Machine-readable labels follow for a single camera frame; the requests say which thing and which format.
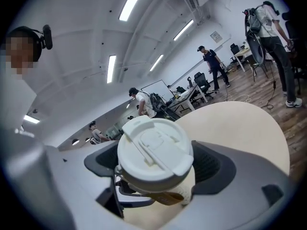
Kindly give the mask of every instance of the shoe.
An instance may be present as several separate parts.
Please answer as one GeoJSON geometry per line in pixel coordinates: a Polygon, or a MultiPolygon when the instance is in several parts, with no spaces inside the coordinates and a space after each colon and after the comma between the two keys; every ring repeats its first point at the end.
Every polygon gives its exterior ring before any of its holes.
{"type": "Polygon", "coordinates": [[[294,102],[286,101],[287,107],[301,107],[302,106],[302,99],[297,98],[294,102]]]}

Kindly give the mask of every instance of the white cup lid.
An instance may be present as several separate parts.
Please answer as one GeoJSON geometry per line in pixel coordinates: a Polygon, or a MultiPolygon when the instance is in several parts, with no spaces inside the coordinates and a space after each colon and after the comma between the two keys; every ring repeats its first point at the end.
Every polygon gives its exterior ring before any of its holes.
{"type": "Polygon", "coordinates": [[[126,123],[123,131],[118,161],[131,176],[158,182],[190,170],[194,159],[191,142],[178,124],[144,115],[126,123]]]}

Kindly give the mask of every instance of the ceiling beam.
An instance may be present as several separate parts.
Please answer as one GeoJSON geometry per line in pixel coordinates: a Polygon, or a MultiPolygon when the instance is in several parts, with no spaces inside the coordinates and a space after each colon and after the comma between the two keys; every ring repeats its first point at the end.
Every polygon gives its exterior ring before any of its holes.
{"type": "MultiPolygon", "coordinates": [[[[126,53],[125,53],[125,56],[124,56],[124,60],[123,60],[123,63],[122,63],[122,66],[126,65],[127,64],[127,61],[129,60],[129,56],[131,55],[132,53],[132,50],[134,49],[135,45],[136,45],[136,42],[138,41],[140,35],[142,33],[138,33],[144,26],[145,22],[148,20],[149,16],[152,14],[152,11],[153,9],[158,6],[159,4],[159,0],[153,0],[150,5],[147,7],[145,13],[142,15],[141,19],[139,20],[139,23],[137,24],[135,30],[134,30],[134,33],[130,39],[130,42],[128,44],[128,48],[126,50],[126,53]]],[[[118,80],[119,82],[123,82],[123,74],[124,74],[124,70],[121,69],[119,71],[119,74],[118,74],[118,80]]]]}

